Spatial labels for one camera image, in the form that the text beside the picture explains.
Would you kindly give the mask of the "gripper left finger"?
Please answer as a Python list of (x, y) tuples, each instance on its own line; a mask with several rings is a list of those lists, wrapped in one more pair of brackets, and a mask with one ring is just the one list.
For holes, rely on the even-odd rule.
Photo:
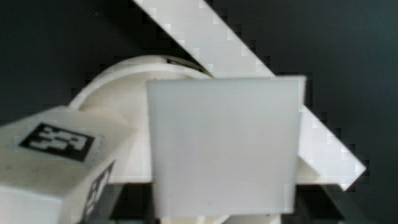
[(116, 224), (155, 224), (154, 187), (150, 184), (125, 184), (111, 212)]

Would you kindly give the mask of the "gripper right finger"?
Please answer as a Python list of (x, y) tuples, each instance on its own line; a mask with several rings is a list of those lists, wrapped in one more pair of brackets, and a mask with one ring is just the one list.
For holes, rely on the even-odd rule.
[(344, 214), (321, 185), (301, 185), (298, 189), (296, 224), (340, 224)]

